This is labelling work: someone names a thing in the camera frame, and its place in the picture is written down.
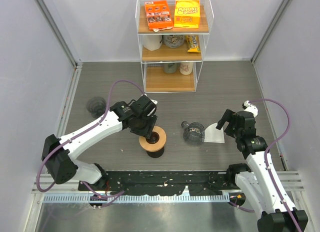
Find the white paper coffee filter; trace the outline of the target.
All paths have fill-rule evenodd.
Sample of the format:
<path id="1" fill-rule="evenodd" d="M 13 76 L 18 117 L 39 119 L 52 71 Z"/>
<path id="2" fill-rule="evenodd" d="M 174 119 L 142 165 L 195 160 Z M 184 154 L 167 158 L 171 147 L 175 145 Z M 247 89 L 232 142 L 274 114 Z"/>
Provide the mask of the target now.
<path id="1" fill-rule="evenodd" d="M 211 124 L 204 131 L 204 142 L 207 143 L 224 143 L 225 137 L 222 129 L 216 129 L 217 123 Z"/>

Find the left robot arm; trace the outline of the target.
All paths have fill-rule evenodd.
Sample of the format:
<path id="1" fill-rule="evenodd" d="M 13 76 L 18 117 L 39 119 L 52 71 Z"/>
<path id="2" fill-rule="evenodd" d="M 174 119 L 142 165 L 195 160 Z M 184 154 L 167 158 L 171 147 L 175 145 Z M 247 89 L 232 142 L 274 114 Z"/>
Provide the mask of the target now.
<path id="1" fill-rule="evenodd" d="M 102 117 L 73 133 L 60 138 L 48 136 L 42 160 L 55 184 L 75 179 L 90 184 L 97 191 L 103 190 L 107 176 L 102 167 L 79 161 L 78 157 L 104 138 L 127 128 L 135 135 L 150 138 L 158 118 L 155 115 L 157 103 L 147 95 L 129 103 L 117 102 Z"/>

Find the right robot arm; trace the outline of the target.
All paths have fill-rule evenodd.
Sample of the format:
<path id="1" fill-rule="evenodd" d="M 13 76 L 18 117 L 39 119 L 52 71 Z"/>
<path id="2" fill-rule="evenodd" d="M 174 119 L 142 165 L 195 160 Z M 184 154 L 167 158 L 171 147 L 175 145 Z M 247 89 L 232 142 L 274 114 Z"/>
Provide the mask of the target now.
<path id="1" fill-rule="evenodd" d="M 304 231 L 308 216 L 297 209 L 285 191 L 267 151 L 264 138 L 257 135 L 256 107 L 243 111 L 227 109 L 216 128 L 235 139 L 237 149 L 243 154 L 245 164 L 230 165 L 226 183 L 230 188 L 240 188 L 257 216 L 259 231 Z"/>

